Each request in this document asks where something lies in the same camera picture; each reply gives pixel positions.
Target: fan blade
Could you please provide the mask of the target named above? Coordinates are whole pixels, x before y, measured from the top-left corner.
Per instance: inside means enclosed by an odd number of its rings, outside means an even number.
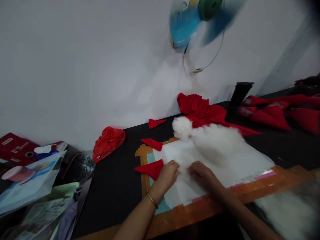
[[[203,47],[215,40],[224,29],[231,25],[245,1],[246,0],[228,1],[226,6],[224,6],[224,3],[222,4],[216,16],[207,23],[207,31],[202,41]]]

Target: white paper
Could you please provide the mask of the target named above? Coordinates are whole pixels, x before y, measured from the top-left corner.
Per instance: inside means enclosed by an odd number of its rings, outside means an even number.
[[[162,158],[164,164],[175,160],[180,165],[180,174],[177,181],[164,195],[170,208],[180,204],[188,205],[193,199],[207,194],[186,171],[195,161],[201,161],[209,167],[225,187],[233,186],[242,182],[245,177],[274,166],[269,157],[245,142],[234,153],[229,152],[227,157],[224,156],[225,159],[220,161],[219,164],[214,164],[214,161],[204,157],[192,141],[187,143],[175,141],[165,144],[161,152],[154,150],[154,155],[155,160]]]

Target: red plastic bag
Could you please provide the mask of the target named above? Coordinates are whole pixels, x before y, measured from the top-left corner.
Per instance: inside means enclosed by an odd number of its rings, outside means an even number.
[[[112,127],[106,127],[102,135],[96,141],[93,148],[93,160],[98,163],[118,147],[120,147],[126,135],[123,130]]]

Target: pink tape roll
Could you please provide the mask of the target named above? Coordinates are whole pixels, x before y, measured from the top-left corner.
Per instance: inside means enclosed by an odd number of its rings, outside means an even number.
[[[35,175],[36,171],[23,166],[17,166],[7,171],[1,178],[12,182],[25,183]]]

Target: red box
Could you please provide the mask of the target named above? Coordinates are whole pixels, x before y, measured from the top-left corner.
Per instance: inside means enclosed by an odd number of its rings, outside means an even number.
[[[8,133],[0,138],[0,158],[20,166],[27,166],[35,161],[34,148],[39,145],[27,139]]]

